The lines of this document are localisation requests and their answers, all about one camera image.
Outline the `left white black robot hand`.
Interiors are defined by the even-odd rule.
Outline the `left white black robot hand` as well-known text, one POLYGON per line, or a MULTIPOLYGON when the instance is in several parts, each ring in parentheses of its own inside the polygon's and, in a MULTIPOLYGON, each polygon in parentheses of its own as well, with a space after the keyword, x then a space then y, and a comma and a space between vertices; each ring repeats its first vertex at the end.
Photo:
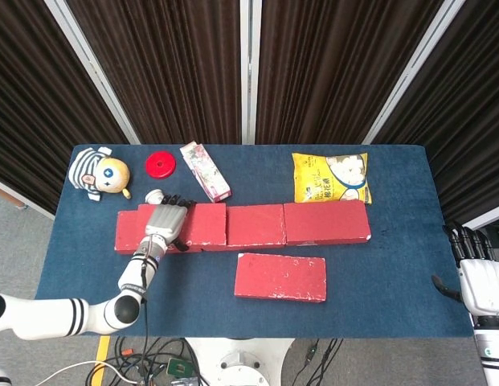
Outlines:
POLYGON ((195 204, 194 200, 180 195, 164 195, 145 226, 145 234, 161 236, 167 246, 174 245, 179 252, 186 252, 189 247, 180 240, 180 233, 195 204))

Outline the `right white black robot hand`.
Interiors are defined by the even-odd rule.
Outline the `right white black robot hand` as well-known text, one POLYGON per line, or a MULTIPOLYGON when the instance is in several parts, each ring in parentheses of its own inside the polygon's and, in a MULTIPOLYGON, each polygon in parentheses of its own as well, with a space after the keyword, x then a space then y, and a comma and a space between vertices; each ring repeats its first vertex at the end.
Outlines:
POLYGON ((447 298, 459 302, 476 318, 499 318, 499 261, 489 238, 461 224, 443 226, 460 281, 458 290, 432 276, 432 284, 447 298))

